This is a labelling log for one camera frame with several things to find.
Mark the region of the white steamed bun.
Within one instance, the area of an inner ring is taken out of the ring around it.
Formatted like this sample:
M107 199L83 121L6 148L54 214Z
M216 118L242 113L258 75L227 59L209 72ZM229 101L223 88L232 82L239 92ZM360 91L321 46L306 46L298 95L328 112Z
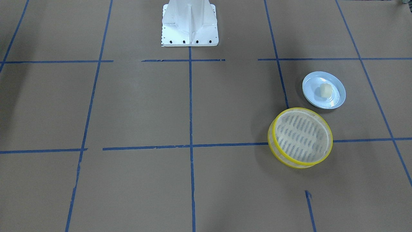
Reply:
M330 85L328 83L321 84L321 86L320 86L320 96L322 98L326 98L326 99L331 98L332 94L333 94L332 85Z

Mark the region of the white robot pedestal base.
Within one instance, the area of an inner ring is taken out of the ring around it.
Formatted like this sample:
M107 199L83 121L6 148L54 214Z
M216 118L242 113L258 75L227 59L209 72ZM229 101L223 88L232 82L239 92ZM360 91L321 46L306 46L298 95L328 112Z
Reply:
M163 5L162 46L206 47L218 44L216 7L209 0L170 0Z

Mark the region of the yellow rimmed bamboo steamer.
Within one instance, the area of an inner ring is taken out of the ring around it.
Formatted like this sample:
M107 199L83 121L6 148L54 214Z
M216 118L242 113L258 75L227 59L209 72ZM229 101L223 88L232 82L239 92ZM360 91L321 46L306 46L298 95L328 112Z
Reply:
M316 112L289 108L270 124L267 141L272 154L282 164L305 169L321 163L331 153L331 128Z

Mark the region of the light blue plate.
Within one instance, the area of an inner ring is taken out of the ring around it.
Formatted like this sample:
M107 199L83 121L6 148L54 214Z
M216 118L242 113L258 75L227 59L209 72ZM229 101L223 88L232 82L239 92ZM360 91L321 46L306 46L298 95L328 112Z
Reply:
M320 96L321 84L328 83L333 87L331 98ZM311 72L305 76L302 83L303 94L306 100L315 107L332 110L340 107L346 100L346 90L341 81L328 72Z

